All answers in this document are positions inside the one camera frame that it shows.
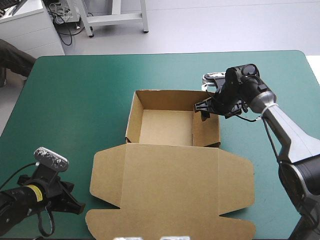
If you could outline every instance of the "green table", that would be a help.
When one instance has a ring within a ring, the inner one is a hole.
[[[40,146],[65,156],[70,166],[61,177],[75,183],[73,194],[86,209],[81,215],[55,213],[52,237],[92,238],[86,211],[113,207],[89,193],[93,156],[125,142],[134,91],[200,90],[204,73],[247,63],[259,67],[280,107],[307,133],[320,138],[320,88],[299,51],[41,57],[0,137],[0,182],[32,162]],[[221,148],[251,160],[255,168],[255,204],[227,216],[254,222],[256,239],[287,238],[299,215],[280,184],[263,123],[223,117],[220,123]],[[17,178],[7,187],[16,186]],[[37,218],[32,216],[5,237],[37,235]]]

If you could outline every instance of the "black cable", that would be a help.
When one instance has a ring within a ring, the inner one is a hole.
[[[39,228],[39,231],[40,233],[44,236],[44,237],[49,237],[51,236],[54,232],[55,232],[55,219],[54,219],[54,216],[52,214],[52,212],[50,210],[48,210],[47,207],[45,207],[45,211],[48,213],[48,216],[49,216],[49,220],[50,220],[50,225],[51,225],[51,231],[50,233],[47,233],[43,226],[42,226],[42,217],[41,217],[41,213],[38,212],[37,215],[38,215],[38,228]]]
[[[0,190],[1,190],[18,172],[20,172],[20,171],[23,170],[23,169],[26,169],[27,167],[33,166],[33,165],[36,165],[36,163],[35,163],[35,162],[29,163],[29,164],[21,167],[21,168],[18,169],[17,171],[15,171],[15,172],[0,186]]]
[[[277,150],[276,150],[274,141],[272,140],[272,137],[271,137],[271,135],[270,135],[270,132],[269,132],[269,129],[268,129],[268,126],[267,126],[266,119],[265,119],[264,116],[261,116],[261,118],[262,118],[262,121],[263,121],[263,125],[264,125],[264,128],[265,128],[266,134],[268,135],[269,141],[270,141],[270,143],[271,143],[271,147],[272,147],[273,153],[274,153],[274,155],[275,155],[276,161],[277,161],[278,164],[280,164],[279,157],[278,157],[278,153],[277,153]]]
[[[85,27],[83,27],[80,31],[78,31],[78,32],[76,32],[76,33],[71,33],[70,30],[69,30],[69,33],[60,32],[60,31],[58,31],[58,30],[56,30],[56,31],[57,31],[57,33],[58,33],[59,35],[76,36],[76,35],[82,33],[83,30],[85,30]]]
[[[239,115],[234,115],[234,116],[236,116],[236,117],[238,117],[238,118],[240,118],[240,119],[246,120],[246,121],[248,121],[248,122],[250,122],[250,123],[253,123],[253,122],[257,121],[257,119],[251,120],[251,119],[248,119],[248,118],[244,118],[244,117],[242,117],[242,116],[239,116]]]
[[[49,13],[51,14],[51,16],[52,16],[52,18],[53,18],[52,23],[53,23],[55,29],[57,29],[57,23],[56,23],[56,21],[55,21],[55,20],[57,19],[57,17],[59,17],[59,18],[63,21],[64,25],[65,25],[66,28],[68,29],[69,36],[70,36],[70,43],[66,43],[66,42],[62,39],[59,31],[58,31],[58,30],[56,30],[56,31],[57,31],[57,33],[58,33],[58,35],[59,35],[59,38],[61,39],[61,42],[63,42],[63,44],[66,45],[66,46],[70,46],[70,45],[72,44],[72,41],[73,41],[73,40],[72,40],[71,31],[70,31],[70,29],[69,29],[66,21],[63,19],[63,17],[61,17],[60,14],[57,14],[56,12],[52,12],[52,10],[50,9],[50,7],[49,7],[48,9],[49,9]]]

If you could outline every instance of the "white cabinet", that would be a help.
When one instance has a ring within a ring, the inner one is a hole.
[[[0,39],[35,58],[65,55],[47,9],[41,0],[27,2],[10,16],[12,8],[0,17]]]

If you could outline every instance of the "cardboard box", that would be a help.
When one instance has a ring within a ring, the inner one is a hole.
[[[211,114],[202,121],[201,113],[194,113],[194,105],[208,97],[204,91],[136,91],[125,134],[127,142],[218,147],[218,116]]]
[[[251,222],[220,216],[253,204],[254,170],[242,157],[202,147],[220,142],[218,118],[203,125],[201,116],[193,114],[193,104],[206,97],[197,91],[134,94],[128,143],[94,156],[91,194],[120,207],[88,211],[86,222],[95,239],[254,237]],[[213,136],[202,137],[207,129]]]

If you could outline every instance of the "robotic arm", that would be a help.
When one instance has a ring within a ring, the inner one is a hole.
[[[37,168],[32,176],[22,175],[18,180],[20,187],[0,191],[0,236],[23,219],[37,214],[40,233],[49,237],[55,231],[52,212],[80,214],[85,208],[84,203],[78,202],[71,195],[74,184],[61,181],[58,176],[68,169],[68,160],[44,147],[39,147],[34,157]],[[42,211],[46,211],[50,219],[49,233],[43,229]]]
[[[279,108],[276,95],[261,80],[254,64],[208,73],[202,83],[204,91],[216,87],[215,94],[194,106],[203,121],[210,113],[240,117],[248,108],[260,114],[279,164],[280,181],[301,214],[289,240],[320,240],[320,140],[307,135]],[[266,123],[281,144],[279,154]]]

